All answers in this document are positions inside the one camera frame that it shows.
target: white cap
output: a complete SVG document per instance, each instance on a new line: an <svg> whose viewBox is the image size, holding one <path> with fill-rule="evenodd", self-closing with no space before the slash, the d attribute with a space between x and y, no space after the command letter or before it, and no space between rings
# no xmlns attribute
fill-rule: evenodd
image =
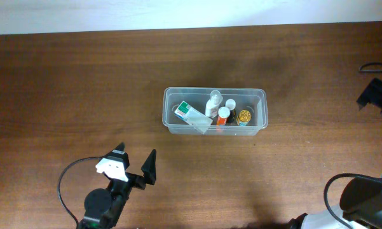
<svg viewBox="0 0 382 229"><path fill-rule="evenodd" d="M225 105L227 108L229 108L229 110L234 110L236 108L236 101L234 101L233 99L228 99L226 101L226 105Z"/></svg>
<svg viewBox="0 0 382 229"><path fill-rule="evenodd" d="M214 90L210 93L210 99L215 105L218 105L222 102L223 97L221 96L221 93L218 90Z"/></svg>
<svg viewBox="0 0 382 229"><path fill-rule="evenodd" d="M227 118L230 115L230 110L227 107L221 107L221 108L219 108L219 111L217 112L217 114L221 118Z"/></svg>

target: small bottle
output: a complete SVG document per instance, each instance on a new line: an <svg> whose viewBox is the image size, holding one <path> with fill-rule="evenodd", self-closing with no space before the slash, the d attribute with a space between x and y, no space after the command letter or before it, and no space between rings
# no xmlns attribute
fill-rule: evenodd
<svg viewBox="0 0 382 229"><path fill-rule="evenodd" d="M234 101L233 99L228 99L225 103L225 106L230 110L230 115L227 120L227 123L233 123L233 121L236 118L236 101Z"/></svg>
<svg viewBox="0 0 382 229"><path fill-rule="evenodd" d="M240 111L239 115L236 117L237 125L239 126L247 126L249 121L252 119L252 114L250 111L243 110Z"/></svg>
<svg viewBox="0 0 382 229"><path fill-rule="evenodd" d="M219 105L221 104L223 97L221 93L214 90L210 93L210 99L206 103L205 115L209 118L215 118L217 116L217 111L219 110Z"/></svg>
<svg viewBox="0 0 382 229"><path fill-rule="evenodd" d="M219 111L217 112L217 125L225 125L226 120L228 119L230 115L230 110L227 107L221 107L219 108Z"/></svg>

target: wood grain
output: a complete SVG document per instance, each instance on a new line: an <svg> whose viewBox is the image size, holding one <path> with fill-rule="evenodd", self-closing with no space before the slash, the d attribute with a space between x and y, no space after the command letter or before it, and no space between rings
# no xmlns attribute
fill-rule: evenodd
<svg viewBox="0 0 382 229"><path fill-rule="evenodd" d="M117 228L241 228L325 209L340 172L382 173L379 109L355 103L382 61L382 22L0 36L0 228L73 228L56 184L73 160L121 141L130 172L157 149L158 180L134 190ZM166 87L262 88L252 137L173 135ZM65 202L107 179L72 168ZM347 181L332 185L336 204Z"/></svg>

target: white wall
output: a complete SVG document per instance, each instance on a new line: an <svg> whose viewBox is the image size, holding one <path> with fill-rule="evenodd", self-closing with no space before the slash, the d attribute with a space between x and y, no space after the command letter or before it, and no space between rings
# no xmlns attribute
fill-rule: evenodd
<svg viewBox="0 0 382 229"><path fill-rule="evenodd" d="M0 0L0 34L382 20L382 0Z"/></svg>

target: transparent plastic bin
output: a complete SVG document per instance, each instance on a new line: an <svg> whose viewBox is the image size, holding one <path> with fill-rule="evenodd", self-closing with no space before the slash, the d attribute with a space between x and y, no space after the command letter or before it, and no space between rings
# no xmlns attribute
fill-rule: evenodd
<svg viewBox="0 0 382 229"><path fill-rule="evenodd" d="M163 101L163 124L173 134L201 134L192 126L178 118L174 111L182 101L205 114L205 106L213 90L220 91L223 101L220 107L228 99L236 101L236 115L241 110L248 110L252 119L247 126L238 126L236 121L232 124L217 126L217 116L213 118L212 125L205 135L256 135L259 130L268 125L266 93L261 89L244 88L191 88L170 87L165 89Z"/></svg>

